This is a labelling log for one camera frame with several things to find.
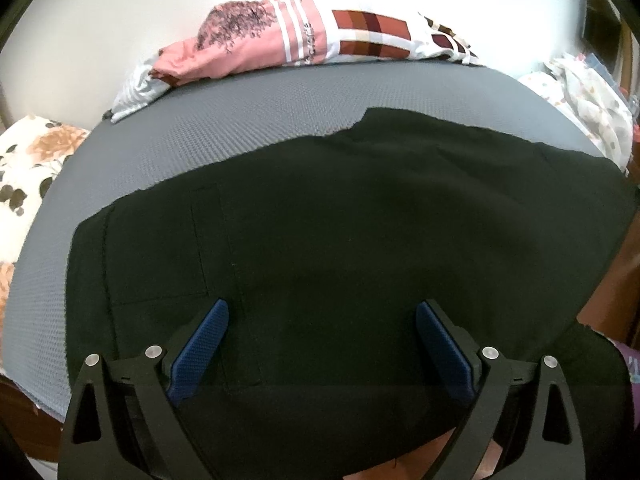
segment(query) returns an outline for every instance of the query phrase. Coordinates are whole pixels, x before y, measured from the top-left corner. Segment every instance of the metal pin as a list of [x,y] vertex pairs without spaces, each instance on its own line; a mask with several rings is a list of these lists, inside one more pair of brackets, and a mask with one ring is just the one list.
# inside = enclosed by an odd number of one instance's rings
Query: metal pin
[[498,355],[500,355],[500,352],[498,352],[494,347],[492,346],[485,346],[482,349],[482,355],[484,357],[486,357],[487,359],[497,359]]
[[98,354],[89,354],[84,360],[84,364],[87,366],[95,366],[100,362],[100,356]]
[[155,359],[162,353],[162,347],[158,345],[152,345],[145,350],[145,355],[149,359]]
[[555,368],[556,366],[558,366],[558,359],[556,359],[552,355],[545,355],[543,361],[549,368]]

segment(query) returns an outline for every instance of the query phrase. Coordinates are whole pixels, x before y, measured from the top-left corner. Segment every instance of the purple fabric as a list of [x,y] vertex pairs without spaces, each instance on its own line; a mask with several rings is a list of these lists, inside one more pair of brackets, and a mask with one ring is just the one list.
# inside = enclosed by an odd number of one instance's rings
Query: purple fabric
[[609,339],[622,354],[631,380],[631,395],[634,401],[634,429],[640,426],[640,352],[629,348],[627,345]]

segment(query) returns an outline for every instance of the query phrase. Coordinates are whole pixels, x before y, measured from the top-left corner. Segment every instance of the gray textured cover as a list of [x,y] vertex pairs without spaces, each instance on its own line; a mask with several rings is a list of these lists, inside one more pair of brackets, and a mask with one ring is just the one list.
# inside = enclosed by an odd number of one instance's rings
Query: gray textured cover
[[4,323],[7,374],[62,420],[65,272],[76,226],[136,189],[279,140],[351,126],[368,107],[405,108],[559,148],[600,152],[516,80],[445,62],[286,68],[178,89],[118,124],[102,122],[47,193],[15,270]]

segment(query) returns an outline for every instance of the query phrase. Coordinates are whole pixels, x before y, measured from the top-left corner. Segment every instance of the blue gripper pad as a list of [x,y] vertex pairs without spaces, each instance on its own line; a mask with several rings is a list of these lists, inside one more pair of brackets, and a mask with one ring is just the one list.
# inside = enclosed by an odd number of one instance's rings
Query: blue gripper pad
[[465,406],[470,405],[476,398],[472,368],[446,327],[425,301],[415,311],[415,326],[451,398]]
[[228,325],[229,307],[226,301],[217,300],[174,360],[171,385],[166,392],[172,405],[178,406],[193,396]]

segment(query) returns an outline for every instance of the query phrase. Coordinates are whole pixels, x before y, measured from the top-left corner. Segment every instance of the black garment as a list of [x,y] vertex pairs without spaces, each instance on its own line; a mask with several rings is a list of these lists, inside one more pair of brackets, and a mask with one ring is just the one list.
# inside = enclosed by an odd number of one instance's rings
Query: black garment
[[401,110],[117,200],[76,231],[67,357],[140,354],[223,298],[230,325],[178,414],[224,480],[327,480],[461,410],[414,332],[435,298],[508,358],[560,361],[590,474],[630,432],[628,373],[575,316],[636,211],[603,158]]

